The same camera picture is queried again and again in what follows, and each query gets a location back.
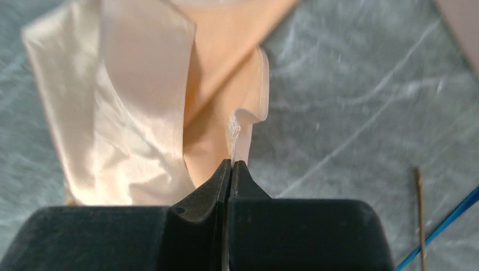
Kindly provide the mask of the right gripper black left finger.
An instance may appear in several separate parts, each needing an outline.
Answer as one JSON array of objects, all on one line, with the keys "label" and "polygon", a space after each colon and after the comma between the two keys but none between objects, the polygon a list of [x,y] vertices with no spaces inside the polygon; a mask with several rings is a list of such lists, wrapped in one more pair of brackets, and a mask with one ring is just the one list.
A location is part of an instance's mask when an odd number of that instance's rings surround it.
[{"label": "right gripper black left finger", "polygon": [[35,211],[2,270],[216,270],[232,165],[172,206],[56,206]]}]

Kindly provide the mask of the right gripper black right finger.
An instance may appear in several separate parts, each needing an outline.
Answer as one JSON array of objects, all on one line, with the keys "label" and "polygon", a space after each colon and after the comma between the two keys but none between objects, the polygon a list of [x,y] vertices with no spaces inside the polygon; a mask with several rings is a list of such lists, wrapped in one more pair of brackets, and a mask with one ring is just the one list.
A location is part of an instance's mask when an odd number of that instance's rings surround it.
[{"label": "right gripper black right finger", "polygon": [[228,202],[230,270],[393,270],[380,219],[353,199],[273,199],[243,161]]}]

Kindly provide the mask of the peach satin napkin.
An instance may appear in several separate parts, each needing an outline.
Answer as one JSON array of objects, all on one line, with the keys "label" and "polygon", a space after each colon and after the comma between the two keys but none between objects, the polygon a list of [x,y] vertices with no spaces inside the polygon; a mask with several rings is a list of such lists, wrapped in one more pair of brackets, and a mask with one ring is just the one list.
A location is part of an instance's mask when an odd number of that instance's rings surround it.
[{"label": "peach satin napkin", "polygon": [[23,43],[75,205],[172,205],[247,161],[296,1],[68,1]]}]

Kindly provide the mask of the thin wooden chopstick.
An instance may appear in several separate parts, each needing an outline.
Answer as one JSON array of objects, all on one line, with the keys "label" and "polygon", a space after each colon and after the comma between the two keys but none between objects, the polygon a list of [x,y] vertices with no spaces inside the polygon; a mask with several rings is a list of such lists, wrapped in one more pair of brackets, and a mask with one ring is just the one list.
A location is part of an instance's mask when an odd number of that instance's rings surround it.
[{"label": "thin wooden chopstick", "polygon": [[425,253],[425,224],[424,224],[424,201],[423,201],[423,179],[419,167],[413,169],[416,181],[417,192],[417,208],[419,220],[419,237],[420,237],[420,257],[421,270],[426,271],[426,253]]}]

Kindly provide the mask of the blue plastic fork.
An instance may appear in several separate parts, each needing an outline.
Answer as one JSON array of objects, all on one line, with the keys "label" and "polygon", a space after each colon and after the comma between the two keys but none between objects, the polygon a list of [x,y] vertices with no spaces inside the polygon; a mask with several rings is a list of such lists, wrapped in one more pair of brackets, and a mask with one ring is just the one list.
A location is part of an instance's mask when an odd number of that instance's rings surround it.
[{"label": "blue plastic fork", "polygon": [[[429,245],[437,236],[439,236],[449,225],[466,212],[478,201],[478,186],[474,188],[435,228],[424,240],[424,247]],[[418,245],[395,270],[403,270],[417,255],[423,251],[422,245]]]}]

